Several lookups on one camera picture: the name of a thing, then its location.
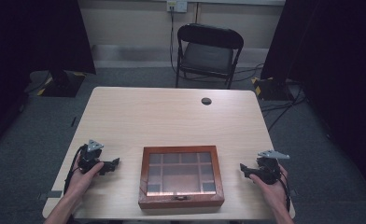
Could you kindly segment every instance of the black stand base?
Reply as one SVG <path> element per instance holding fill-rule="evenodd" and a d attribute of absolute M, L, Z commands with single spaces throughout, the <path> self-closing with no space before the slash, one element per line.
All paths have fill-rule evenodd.
<path fill-rule="evenodd" d="M 51 81 L 47 82 L 44 88 L 38 93 L 40 96 L 53 96 L 53 97 L 76 97 L 81 83 L 83 82 L 84 75 L 75 75 L 73 73 L 58 74 L 54 76 L 52 74 Z"/>
<path fill-rule="evenodd" d="M 252 79 L 255 93 L 264 101 L 293 101 L 294 97 L 290 93 L 286 83 L 277 83 L 272 79 Z"/>

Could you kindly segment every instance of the forearm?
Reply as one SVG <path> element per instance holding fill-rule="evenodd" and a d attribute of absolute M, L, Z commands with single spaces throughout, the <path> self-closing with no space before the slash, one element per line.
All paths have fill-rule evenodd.
<path fill-rule="evenodd" d="M 47 217 L 45 224 L 66 223 L 77 204 L 77 198 L 64 195 Z"/>
<path fill-rule="evenodd" d="M 272 210 L 277 224 L 294 224 L 293 219 L 291 219 L 290 213 L 285 206 L 277 206 Z"/>

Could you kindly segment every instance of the wooden box frame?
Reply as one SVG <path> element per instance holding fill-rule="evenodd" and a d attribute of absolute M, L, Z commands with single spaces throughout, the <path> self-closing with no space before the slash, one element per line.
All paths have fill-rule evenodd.
<path fill-rule="evenodd" d="M 164 155 L 172 155 L 172 153 L 178 154 L 179 162 L 168 162 L 163 163 L 162 158 Z M 210 155 L 210 161 L 203 162 L 200 159 L 201 155 Z M 148 181 L 149 181 L 149 170 L 150 170 L 150 154 L 159 154 L 161 160 L 159 163 L 152 163 L 152 166 L 160 166 L 160 185 L 164 181 L 165 177 L 162 170 L 168 171 L 172 168 L 178 168 L 180 165 L 188 166 L 184 163 L 181 158 L 185 155 L 197 155 L 198 159 L 195 162 L 191 162 L 189 166 L 197 166 L 198 170 L 201 170 L 201 166 L 210 166 L 213 171 L 213 179 L 202 180 L 202 171 L 198 171 L 198 182 L 201 183 L 199 187 L 199 192 L 188 193 L 173 193 L 169 195 L 163 195 L 165 192 L 162 191 L 160 187 L 160 195 L 148 195 L 151 191 L 148 191 Z M 177 179 L 183 178 L 182 182 L 185 182 L 183 175 L 178 175 Z M 204 191 L 203 184 L 213 182 L 214 186 L 211 184 L 212 190 Z M 142 172 L 140 175 L 140 187 L 139 187 L 139 206 L 141 209 L 152 209 L 152 208 L 179 208 L 179 207 L 211 207 L 211 206 L 221 206 L 224 203 L 224 193 L 223 186 L 221 183 L 220 169 L 218 166 L 218 153 L 216 146 L 197 146 L 197 147 L 144 147 L 143 160 L 142 160 Z"/>

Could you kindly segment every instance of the table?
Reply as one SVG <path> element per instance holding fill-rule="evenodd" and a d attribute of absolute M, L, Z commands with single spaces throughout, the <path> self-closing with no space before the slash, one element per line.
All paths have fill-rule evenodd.
<path fill-rule="evenodd" d="M 203 98 L 211 105 L 203 105 Z M 245 220 L 272 218 L 260 190 L 239 163 L 257 167 L 273 148 L 252 91 L 98 87 L 84 111 L 52 190 L 63 190 L 77 149 L 89 139 L 105 145 L 100 159 L 120 157 L 113 173 L 94 178 L 75 218 Z M 149 209 L 138 205 L 144 147 L 210 146 L 218 150 L 225 202 L 221 207 Z M 60 199 L 49 198 L 47 217 Z M 294 208 L 290 214 L 294 217 Z"/>

